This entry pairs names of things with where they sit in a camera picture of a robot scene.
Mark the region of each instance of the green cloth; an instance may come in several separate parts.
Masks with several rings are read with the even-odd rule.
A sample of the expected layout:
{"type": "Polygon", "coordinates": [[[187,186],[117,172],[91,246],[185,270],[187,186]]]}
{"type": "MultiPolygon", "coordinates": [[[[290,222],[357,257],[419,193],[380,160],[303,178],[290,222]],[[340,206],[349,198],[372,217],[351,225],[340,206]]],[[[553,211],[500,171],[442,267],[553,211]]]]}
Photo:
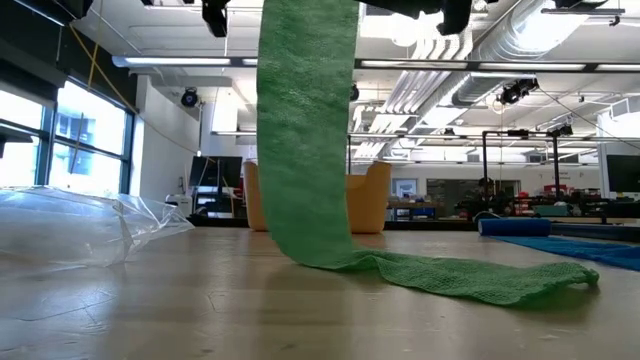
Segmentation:
{"type": "Polygon", "coordinates": [[[522,304],[570,284],[595,284],[595,271],[572,263],[520,269],[354,247],[344,173],[358,4],[264,4],[257,84],[259,178],[267,224],[282,252],[306,266],[378,269],[398,285],[496,305],[522,304]]]}

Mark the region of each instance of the ceiling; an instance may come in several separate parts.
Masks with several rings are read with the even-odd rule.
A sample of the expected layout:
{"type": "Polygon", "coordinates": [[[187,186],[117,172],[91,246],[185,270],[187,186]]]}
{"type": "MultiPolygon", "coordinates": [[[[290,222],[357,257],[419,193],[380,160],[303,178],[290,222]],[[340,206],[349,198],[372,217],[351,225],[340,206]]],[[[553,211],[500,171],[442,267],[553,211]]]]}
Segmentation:
{"type": "MultiPolygon", "coordinates": [[[[501,0],[489,6],[488,15],[473,18],[470,26],[474,45],[477,46],[483,33],[491,31],[491,26],[517,2],[501,0]]],[[[155,0],[155,3],[182,5],[181,0],[155,0]]],[[[257,56],[262,3],[262,0],[232,0],[229,3],[229,35],[226,39],[214,38],[199,12],[146,9],[139,0],[94,0],[88,16],[78,21],[76,27],[114,55],[257,56]]],[[[605,7],[618,6],[618,1],[611,0],[610,3],[605,7]]],[[[640,38],[640,1],[620,0],[620,5],[627,10],[622,24],[610,27],[610,18],[590,18],[547,53],[543,60],[637,61],[640,47],[630,44],[640,38]]],[[[364,36],[367,34],[363,35],[363,26],[361,22],[357,57],[408,58],[415,49],[415,45],[395,45],[390,39],[393,35],[364,36]]],[[[229,77],[233,80],[233,91],[241,102],[247,104],[239,109],[239,127],[242,130],[255,129],[255,69],[178,67],[135,71],[154,76],[154,85],[176,103],[179,103],[184,87],[190,86],[195,79],[205,81],[210,77],[229,77]]],[[[358,103],[375,105],[384,102],[400,75],[400,71],[354,71],[354,80],[361,94],[358,103]]],[[[588,120],[595,119],[594,114],[606,108],[603,104],[619,101],[627,93],[640,93],[640,76],[635,75],[540,74],[538,80],[542,89],[588,120]]],[[[199,86],[199,93],[205,101],[214,101],[217,91],[219,88],[215,86],[199,86]]],[[[499,127],[533,129],[568,113],[566,108],[540,92],[509,107],[503,114],[491,109],[494,96],[489,95],[488,98],[489,109],[482,101],[477,104],[482,108],[469,110],[460,116],[464,120],[461,126],[469,128],[467,132],[478,129],[479,133],[482,129],[499,127]]],[[[573,127],[576,133],[595,132],[592,125],[579,118],[574,119],[573,127]]]]}

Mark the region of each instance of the orange chair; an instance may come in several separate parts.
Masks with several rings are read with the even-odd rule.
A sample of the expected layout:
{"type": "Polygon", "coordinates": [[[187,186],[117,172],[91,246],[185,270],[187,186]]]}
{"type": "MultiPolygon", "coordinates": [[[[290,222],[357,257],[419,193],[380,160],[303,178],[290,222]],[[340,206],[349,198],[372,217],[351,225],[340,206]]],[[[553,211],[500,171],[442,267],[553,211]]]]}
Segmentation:
{"type": "MultiPolygon", "coordinates": [[[[347,212],[351,232],[354,234],[380,233],[384,228],[391,183],[391,165],[376,162],[369,167],[367,175],[347,175],[346,181],[347,212]]],[[[267,231],[256,163],[244,163],[244,191],[249,227],[254,231],[267,231]]]]}

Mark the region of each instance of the window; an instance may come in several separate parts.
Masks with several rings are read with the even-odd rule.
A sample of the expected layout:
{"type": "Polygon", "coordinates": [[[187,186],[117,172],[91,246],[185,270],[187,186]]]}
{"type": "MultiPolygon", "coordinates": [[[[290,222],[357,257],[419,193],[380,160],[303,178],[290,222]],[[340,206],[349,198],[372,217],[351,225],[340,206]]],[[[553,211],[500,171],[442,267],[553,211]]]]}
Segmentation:
{"type": "Polygon", "coordinates": [[[0,159],[0,186],[32,186],[36,181],[38,145],[33,143],[6,143],[4,155],[0,159]]]}
{"type": "Polygon", "coordinates": [[[0,90],[0,119],[40,129],[42,110],[38,103],[0,90]]]}
{"type": "Polygon", "coordinates": [[[58,91],[56,135],[122,155],[127,114],[67,82],[58,91]]]}
{"type": "Polygon", "coordinates": [[[49,184],[97,195],[118,193],[120,166],[119,159],[55,144],[49,184]]]}

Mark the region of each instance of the monitor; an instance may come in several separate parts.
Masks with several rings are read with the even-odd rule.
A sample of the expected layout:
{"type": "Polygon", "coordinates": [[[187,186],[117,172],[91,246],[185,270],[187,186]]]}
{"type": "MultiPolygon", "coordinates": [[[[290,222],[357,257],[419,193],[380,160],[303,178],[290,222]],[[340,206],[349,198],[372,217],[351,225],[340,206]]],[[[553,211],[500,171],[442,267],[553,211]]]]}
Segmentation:
{"type": "Polygon", "coordinates": [[[608,155],[609,191],[640,193],[640,156],[608,155]]]}
{"type": "Polygon", "coordinates": [[[241,156],[194,156],[189,176],[189,186],[218,186],[220,169],[222,187],[239,187],[241,156]]]}

